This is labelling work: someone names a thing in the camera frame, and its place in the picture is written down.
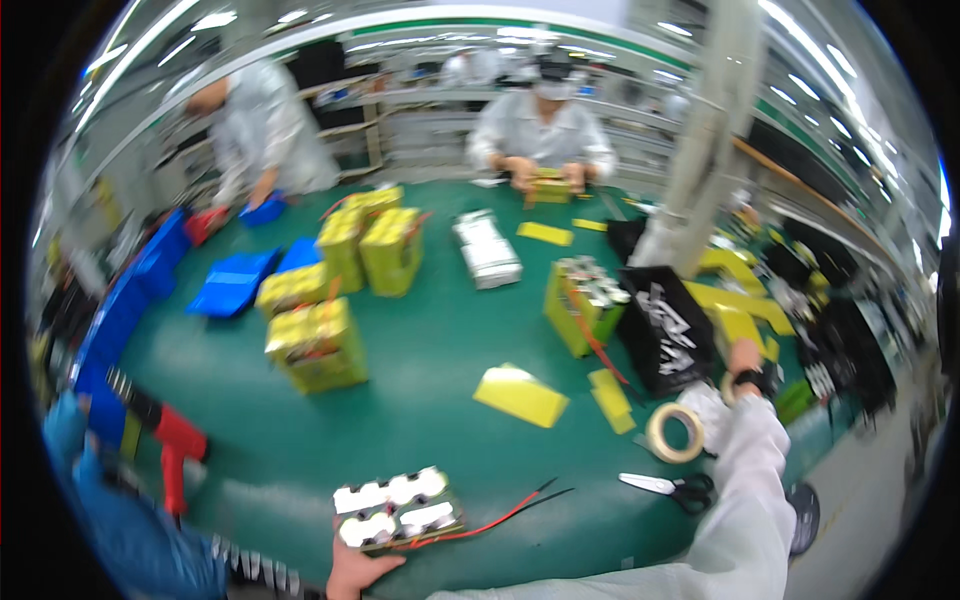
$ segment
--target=hand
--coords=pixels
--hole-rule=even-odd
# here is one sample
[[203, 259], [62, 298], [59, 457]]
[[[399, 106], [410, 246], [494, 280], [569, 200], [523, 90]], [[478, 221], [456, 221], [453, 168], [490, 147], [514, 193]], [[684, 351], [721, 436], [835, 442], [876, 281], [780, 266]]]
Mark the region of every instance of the hand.
[[510, 156], [504, 160], [507, 170], [514, 174], [510, 185], [522, 194], [532, 192], [537, 176], [537, 163], [523, 156]]
[[560, 177], [570, 184], [570, 193], [583, 194], [587, 184], [587, 168], [579, 162], [568, 162], [560, 169]]
[[[727, 361], [727, 371], [737, 377], [744, 371], [758, 371], [763, 364], [760, 356], [760, 348], [756, 342], [747, 338], [739, 338], [730, 348], [730, 359]], [[741, 397], [744, 394], [756, 394], [763, 396], [760, 389], [753, 383], [744, 383], [731, 390], [733, 397]]]
[[267, 169], [263, 172], [263, 175], [260, 176], [260, 179], [253, 187], [253, 191], [250, 193], [250, 210], [257, 210], [261, 204], [267, 202], [267, 199], [270, 198], [270, 195], [274, 192], [276, 174], [277, 168], [274, 167]]
[[329, 600], [359, 600], [360, 592], [373, 582], [407, 562], [396, 554], [372, 559], [359, 550], [347, 547], [337, 535], [340, 519], [333, 519], [333, 568], [326, 580]]

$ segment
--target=yellow tape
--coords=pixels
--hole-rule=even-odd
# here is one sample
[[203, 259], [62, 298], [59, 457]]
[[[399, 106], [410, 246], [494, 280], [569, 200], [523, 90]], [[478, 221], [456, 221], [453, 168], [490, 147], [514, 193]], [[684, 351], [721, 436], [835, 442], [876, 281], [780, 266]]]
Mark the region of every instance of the yellow tape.
[[541, 242], [549, 242], [557, 246], [569, 246], [573, 242], [573, 231], [569, 229], [552, 228], [543, 223], [526, 222], [521, 223], [516, 230], [517, 235], [523, 237], [532, 237]]
[[[663, 424], [667, 419], [676, 419], [686, 426], [689, 445], [684, 450], [670, 447], [663, 438]], [[689, 463], [704, 449], [704, 426], [697, 415], [676, 402], [662, 404], [647, 421], [647, 443], [654, 455], [673, 465]]]
[[574, 219], [573, 226], [581, 229], [593, 229], [594, 231], [606, 231], [607, 224], [597, 221], [588, 221], [587, 219]]

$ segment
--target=tape roll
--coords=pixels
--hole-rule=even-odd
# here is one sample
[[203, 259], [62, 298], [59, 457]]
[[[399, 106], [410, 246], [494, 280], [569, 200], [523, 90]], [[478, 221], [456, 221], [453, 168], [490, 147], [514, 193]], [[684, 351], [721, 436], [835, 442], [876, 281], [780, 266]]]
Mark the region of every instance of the tape roll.
[[[686, 427], [686, 438], [689, 440], [686, 449], [673, 448], [663, 438], [663, 425], [667, 419], [676, 419]], [[689, 463], [704, 449], [704, 426], [690, 409], [676, 402], [667, 402], [658, 407], [647, 421], [647, 443], [650, 451], [665, 463]]]

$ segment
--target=white sleeve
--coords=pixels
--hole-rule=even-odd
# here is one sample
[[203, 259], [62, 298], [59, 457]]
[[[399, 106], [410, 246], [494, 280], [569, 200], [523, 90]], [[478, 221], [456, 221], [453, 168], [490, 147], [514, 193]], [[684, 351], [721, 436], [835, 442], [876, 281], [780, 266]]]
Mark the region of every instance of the white sleeve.
[[275, 70], [283, 67], [274, 65], [265, 65], [265, 67], [261, 71], [261, 80], [257, 83], [263, 95], [261, 102], [264, 103], [269, 115], [263, 168], [271, 169], [286, 162], [294, 147], [297, 134], [303, 129], [303, 122], [294, 105], [300, 99], [284, 81], [283, 75]]
[[680, 562], [501, 589], [441, 591], [430, 600], [770, 600], [783, 597], [796, 524], [780, 474], [790, 447], [773, 406], [737, 402], [714, 472], [719, 499]]
[[506, 93], [488, 103], [480, 111], [477, 123], [467, 137], [467, 161], [478, 171], [489, 172], [488, 158], [501, 152], [499, 146], [505, 137], [504, 121], [509, 101], [510, 94]]
[[587, 116], [584, 126], [584, 152], [587, 155], [587, 161], [597, 168], [597, 183], [603, 183], [610, 179], [613, 171], [616, 169], [616, 152], [610, 145], [607, 135], [600, 129], [600, 122], [596, 116], [589, 110], [584, 109]]
[[213, 197], [214, 206], [227, 206], [243, 189], [244, 159], [239, 148], [233, 142], [223, 124], [210, 127], [210, 139], [213, 144], [213, 157], [220, 171], [220, 189]]

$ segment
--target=lithium battery cell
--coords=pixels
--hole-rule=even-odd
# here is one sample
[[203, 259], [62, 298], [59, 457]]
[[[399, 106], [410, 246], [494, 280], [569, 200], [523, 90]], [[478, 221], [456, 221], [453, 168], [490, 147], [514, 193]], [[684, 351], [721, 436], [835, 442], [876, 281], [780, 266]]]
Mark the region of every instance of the lithium battery cell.
[[367, 356], [346, 298], [275, 316], [267, 356], [303, 394], [367, 381]]
[[328, 291], [326, 263], [276, 273], [263, 280], [256, 294], [257, 309], [267, 321], [301, 304], [326, 300]]
[[327, 277], [340, 277], [344, 294], [360, 291], [364, 286], [363, 267], [357, 246], [360, 242], [364, 214], [356, 209], [334, 212], [324, 221], [317, 238], [317, 248], [324, 253]]
[[360, 241], [360, 255], [374, 294], [398, 298], [413, 284], [423, 260], [419, 216], [416, 208], [388, 208]]

